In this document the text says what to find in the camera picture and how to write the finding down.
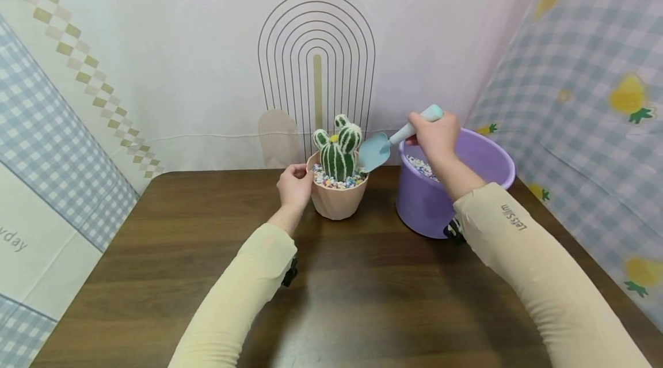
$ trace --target hand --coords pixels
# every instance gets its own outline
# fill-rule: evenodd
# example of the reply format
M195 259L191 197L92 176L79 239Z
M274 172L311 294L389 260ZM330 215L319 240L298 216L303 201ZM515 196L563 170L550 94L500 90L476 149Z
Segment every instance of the hand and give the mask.
M313 172L306 169L306 164L287 167L276 184L276 188L279 189L281 206L304 210L311 198L312 187Z
M407 119L416 129L416 135L408 138L407 144L421 146L429 162L457 159L455 143L460 125L456 115L444 112L441 119L428 122L418 113L412 112Z

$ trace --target flower pot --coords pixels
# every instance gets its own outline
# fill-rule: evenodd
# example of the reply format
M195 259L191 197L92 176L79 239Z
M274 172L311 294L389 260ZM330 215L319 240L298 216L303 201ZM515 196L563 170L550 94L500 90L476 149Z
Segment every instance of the flower pot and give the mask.
M320 162L320 152L317 151L308 159L306 167L312 170L314 164ZM327 188L314 182L311 198L313 198L313 205L315 210L325 218L332 220L340 220L348 218L353 215L361 202L366 190L366 182L369 177L361 182L361 184L346 189Z

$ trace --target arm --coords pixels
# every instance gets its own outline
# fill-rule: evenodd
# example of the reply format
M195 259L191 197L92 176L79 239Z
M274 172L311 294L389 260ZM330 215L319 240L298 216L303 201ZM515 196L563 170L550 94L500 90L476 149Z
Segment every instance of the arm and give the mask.
M281 207L241 246L193 315L170 368L235 367L250 325L279 289L297 252L291 238L313 175L291 166L279 180Z
M463 236L481 261L514 289L535 321L553 365L650 367L564 247L506 190L495 183L486 185L458 160L458 121L449 115L446 124L431 129L427 128L433 124L414 119L418 142L454 201Z

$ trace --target fabric wall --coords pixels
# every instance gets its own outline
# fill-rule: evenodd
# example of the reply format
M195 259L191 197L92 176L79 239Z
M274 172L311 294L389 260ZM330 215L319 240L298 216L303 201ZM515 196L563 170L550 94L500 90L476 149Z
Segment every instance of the fabric wall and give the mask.
M0 17L0 366L25 367L136 192Z
M303 160L337 112L370 132L433 102L465 119L528 3L1 0L0 13L141 192L171 170Z
M25 367L137 194L280 168L340 112L465 119L530 0L0 0L0 365Z
M663 329L662 0L534 0L470 119Z

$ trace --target green cactus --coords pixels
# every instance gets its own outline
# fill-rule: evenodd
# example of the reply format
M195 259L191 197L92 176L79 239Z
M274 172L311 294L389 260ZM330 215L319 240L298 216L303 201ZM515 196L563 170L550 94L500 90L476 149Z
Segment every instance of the green cactus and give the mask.
M338 115L334 124L339 133L328 136L323 129L313 132L313 142L320 149L320 163L328 175L337 181L345 181L356 172L357 155L361 145L361 128L351 123L347 116Z

